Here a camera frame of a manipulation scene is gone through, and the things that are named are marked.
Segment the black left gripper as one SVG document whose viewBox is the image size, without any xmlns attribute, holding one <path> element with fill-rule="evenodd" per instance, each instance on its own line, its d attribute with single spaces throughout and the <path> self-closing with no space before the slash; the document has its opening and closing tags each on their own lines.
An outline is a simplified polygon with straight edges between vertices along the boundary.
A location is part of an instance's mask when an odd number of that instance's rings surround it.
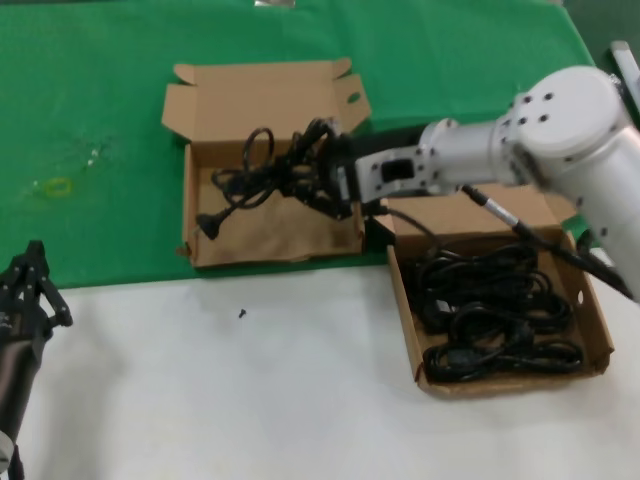
<svg viewBox="0 0 640 480">
<path fill-rule="evenodd" d="M 45 247 L 39 240 L 30 241 L 1 273 L 2 350 L 24 341 L 48 342 L 54 328 L 73 324 L 69 307 L 49 274 Z M 52 315 L 40 306 L 41 296 L 52 308 Z"/>
</svg>

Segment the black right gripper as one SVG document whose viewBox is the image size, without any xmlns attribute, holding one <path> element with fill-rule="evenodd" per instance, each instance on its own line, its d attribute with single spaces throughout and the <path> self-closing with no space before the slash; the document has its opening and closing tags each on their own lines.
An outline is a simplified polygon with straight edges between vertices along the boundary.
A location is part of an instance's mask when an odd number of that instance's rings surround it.
<svg viewBox="0 0 640 480">
<path fill-rule="evenodd" d="M 311 192 L 303 200 L 303 204 L 334 220 L 350 218 L 353 216 L 353 203 L 360 200 L 354 142 L 349 134 L 325 125 L 318 149 L 320 185 L 326 195 Z"/>
</svg>

